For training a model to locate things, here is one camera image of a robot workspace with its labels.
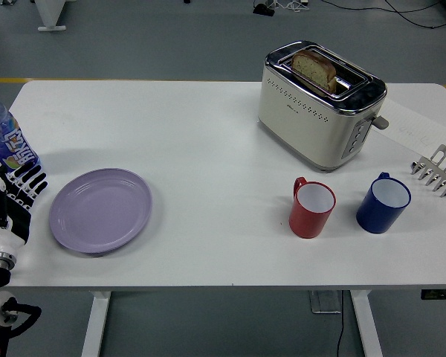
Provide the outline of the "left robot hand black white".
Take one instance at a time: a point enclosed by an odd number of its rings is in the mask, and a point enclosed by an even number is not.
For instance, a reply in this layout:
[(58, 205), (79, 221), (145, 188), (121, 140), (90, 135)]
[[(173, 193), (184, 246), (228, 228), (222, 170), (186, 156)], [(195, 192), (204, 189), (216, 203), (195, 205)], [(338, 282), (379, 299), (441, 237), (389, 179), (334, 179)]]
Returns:
[(25, 164), (17, 170), (0, 167), (0, 252), (15, 255), (28, 241), (31, 208), (48, 186), (39, 164)]

